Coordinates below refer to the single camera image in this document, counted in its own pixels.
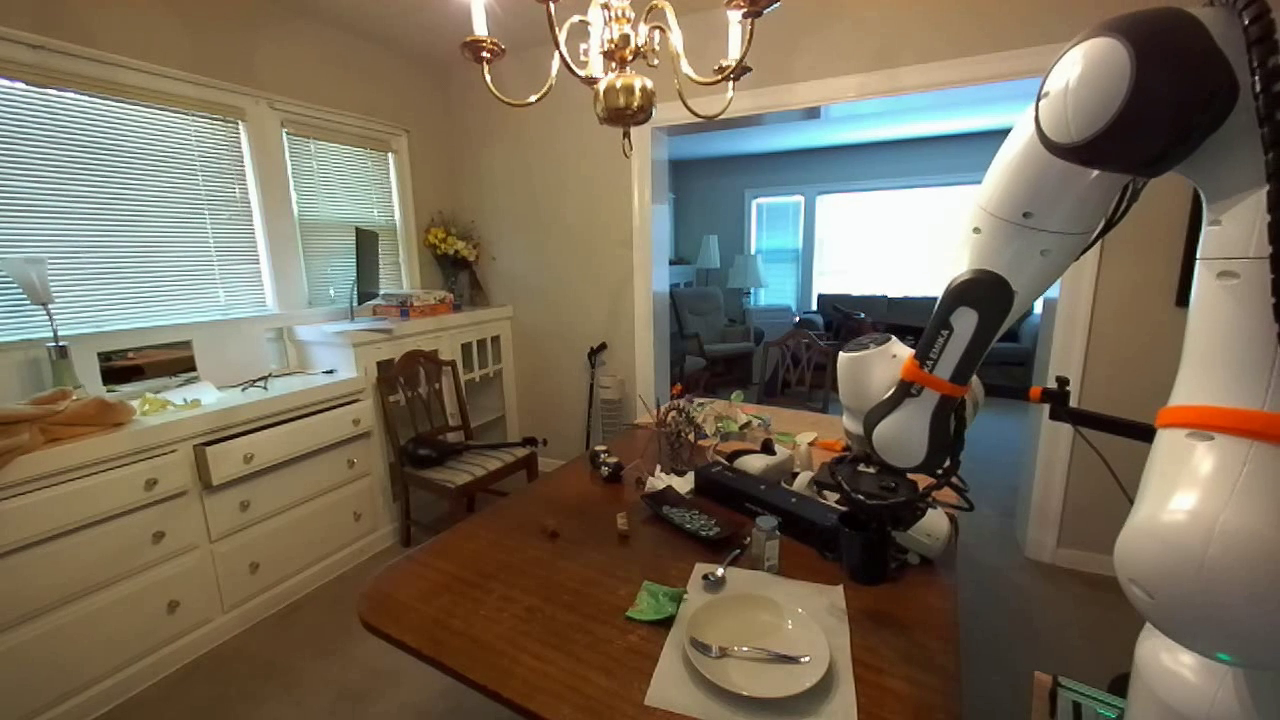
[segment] white plate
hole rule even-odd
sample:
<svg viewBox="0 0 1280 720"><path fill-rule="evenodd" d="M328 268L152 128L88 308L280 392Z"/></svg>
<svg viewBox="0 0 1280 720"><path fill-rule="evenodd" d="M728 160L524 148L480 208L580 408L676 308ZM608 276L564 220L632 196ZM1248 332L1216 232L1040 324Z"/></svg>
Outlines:
<svg viewBox="0 0 1280 720"><path fill-rule="evenodd" d="M680 644L688 664L736 696L756 696L756 700L800 696L816 680L824 680L832 664L832 648L812 616L792 612L780 600L756 596L756 592L728 592L700 604L688 616L684 632L708 644L756 644L756 648L808 656L808 664L712 660L688 648L688 636L684 636Z"/></svg>

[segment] napkin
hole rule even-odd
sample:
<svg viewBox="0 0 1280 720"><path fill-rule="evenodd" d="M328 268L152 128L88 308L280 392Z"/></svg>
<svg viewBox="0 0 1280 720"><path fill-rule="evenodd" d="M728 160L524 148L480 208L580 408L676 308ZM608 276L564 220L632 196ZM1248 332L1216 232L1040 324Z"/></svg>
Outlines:
<svg viewBox="0 0 1280 720"><path fill-rule="evenodd" d="M732 696L716 684L708 684L692 660L684 660L684 624L688 616L712 600L700 588L700 576L712 564L692 564L688 588L684 588L684 604L676 612L676 624L668 632L668 644L648 676L648 692L644 704L648 708L664 708L664 712L680 712L680 716L700 716L700 720L796 720L796 716L840 716L840 720L856 720L856 684L852 684L852 644L848 644L848 608L844 608L844 588L840 584L808 584L808 580L788 580L788 576L772 576L772 572L748 572L748 568L728 568L728 588L740 592L760 592L772 596L788 608L804 608L828 636L832 644L832 668L828 676L788 700L748 700L748 696Z"/></svg>
<svg viewBox="0 0 1280 720"><path fill-rule="evenodd" d="M684 588L644 580L628 616L636 624L668 624L680 612Z"/></svg>

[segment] ceiling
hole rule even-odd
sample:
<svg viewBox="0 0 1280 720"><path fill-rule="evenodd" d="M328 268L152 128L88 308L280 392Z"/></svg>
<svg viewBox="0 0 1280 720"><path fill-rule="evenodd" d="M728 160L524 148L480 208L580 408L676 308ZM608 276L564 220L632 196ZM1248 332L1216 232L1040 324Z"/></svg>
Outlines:
<svg viewBox="0 0 1280 720"><path fill-rule="evenodd" d="M288 0L348 32L372 36L424 60L464 64L468 0ZM488 4L492 32L508 44L540 40L544 16L532 0ZM1036 80L996 80L972 88L876 96L780 116L724 124L684 124L668 132L672 160L804 152L832 144L876 144L912 136L956 136L1012 128L1032 104Z"/></svg>

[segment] doorframe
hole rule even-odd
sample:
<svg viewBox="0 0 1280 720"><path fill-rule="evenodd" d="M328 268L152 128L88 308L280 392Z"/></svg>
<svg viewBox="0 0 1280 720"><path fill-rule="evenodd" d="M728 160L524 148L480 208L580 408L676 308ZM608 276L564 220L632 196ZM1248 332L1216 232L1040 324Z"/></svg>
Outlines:
<svg viewBox="0 0 1280 720"><path fill-rule="evenodd" d="M748 88L736 92L728 120L744 116L772 116L772 112L804 112L820 104L848 104L872 96L900 96L900 92L928 92L928 88L960 88L960 84L992 84L992 80L1020 80L1044 76L1060 44L1016 48L1016 52L988 52L988 56L960 56L936 64L908 64L908 68L880 68L832 80L804 80L804 84L776 84L776 88ZM656 264L656 248L672 244L668 212L668 152L664 136L680 124L696 124L676 100L664 100L648 128L632 136L632 308L636 308L636 392L644 420L668 388L668 268ZM1060 280L1060 300L1048 316L1048 332L1040 340L1040 368L1044 376L1084 376L1084 348L1092 324L1092 288L1096 288L1096 248L1076 260ZM1072 432L1060 424L1040 420L1036 428L1036 460L1032 460L1032 488L1020 496L1020 540L1024 556L1060 564L1060 512L1068 492L1068 460L1072 460Z"/></svg>

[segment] chandelier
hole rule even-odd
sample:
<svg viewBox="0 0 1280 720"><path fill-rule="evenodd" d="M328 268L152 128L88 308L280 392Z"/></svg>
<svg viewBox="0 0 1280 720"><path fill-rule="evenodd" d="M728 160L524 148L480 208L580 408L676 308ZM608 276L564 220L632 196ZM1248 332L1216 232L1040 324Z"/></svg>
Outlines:
<svg viewBox="0 0 1280 720"><path fill-rule="evenodd" d="M560 24L560 0L536 0L548 16L552 68L548 80L528 96L508 96L492 80L492 64L508 52L488 32L484 0L472 0L472 36L464 52L480 64L484 88L508 108L540 104L560 68L592 88L596 120L624 132L624 152L632 148L632 128L652 120L656 88L640 68L656 68L672 52L680 68L676 96L696 120L720 120L732 108L732 88L752 72L756 20L780 0L724 0L724 60L708 72L696 72L684 52L684 32L672 0L592 0L588 12L576 12ZM688 88L720 88L712 108L696 108Z"/></svg>

